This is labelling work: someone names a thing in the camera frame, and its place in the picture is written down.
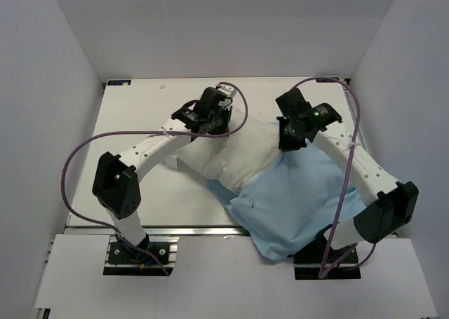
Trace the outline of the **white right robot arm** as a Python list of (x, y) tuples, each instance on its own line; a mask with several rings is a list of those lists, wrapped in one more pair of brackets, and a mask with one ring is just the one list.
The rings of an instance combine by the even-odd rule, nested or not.
[(361, 241), (380, 242), (407, 224), (419, 194), (412, 182), (399, 182), (385, 172), (366, 150), (352, 139), (342, 117), (328, 103), (315, 107), (295, 88), (276, 99), (282, 113), (279, 149), (297, 151), (313, 144), (329, 156), (357, 190), (365, 209), (352, 219), (327, 227), (317, 236), (317, 255), (333, 262), (342, 248)]

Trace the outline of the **white pillow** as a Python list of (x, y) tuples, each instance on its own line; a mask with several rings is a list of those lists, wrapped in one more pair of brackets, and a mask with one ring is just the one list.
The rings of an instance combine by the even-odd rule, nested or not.
[(184, 163), (238, 196), (281, 157), (279, 125), (246, 118), (244, 112), (235, 109), (229, 128), (237, 128), (244, 119), (244, 126), (236, 133), (221, 138), (198, 137), (173, 152), (163, 164), (176, 170)]

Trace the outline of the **blue green satin pillowcase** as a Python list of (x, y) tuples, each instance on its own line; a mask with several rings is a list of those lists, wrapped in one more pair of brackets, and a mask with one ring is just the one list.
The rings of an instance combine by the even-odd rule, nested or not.
[(344, 175), (318, 147), (308, 144), (281, 157), (238, 196), (218, 182), (208, 188), (252, 238), (260, 254), (286, 258), (313, 241), (334, 220)]

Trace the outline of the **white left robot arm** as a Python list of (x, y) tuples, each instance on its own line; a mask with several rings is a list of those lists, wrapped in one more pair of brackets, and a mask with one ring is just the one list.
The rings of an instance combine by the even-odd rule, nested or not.
[(124, 254), (132, 262), (141, 262), (148, 254), (148, 235), (137, 212), (141, 203), (140, 182), (156, 165), (192, 142), (192, 133), (228, 133), (235, 94), (229, 86), (207, 87), (198, 100), (173, 112), (158, 134), (117, 155), (101, 155), (92, 192), (127, 240)]

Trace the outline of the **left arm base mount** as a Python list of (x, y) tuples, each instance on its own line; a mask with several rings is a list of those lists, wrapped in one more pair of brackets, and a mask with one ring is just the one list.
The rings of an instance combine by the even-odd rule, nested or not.
[[(151, 252), (162, 263), (167, 273), (171, 274), (176, 260), (177, 238), (151, 237), (146, 251)], [(109, 237), (103, 275), (167, 277), (152, 256), (134, 251), (115, 236)]]

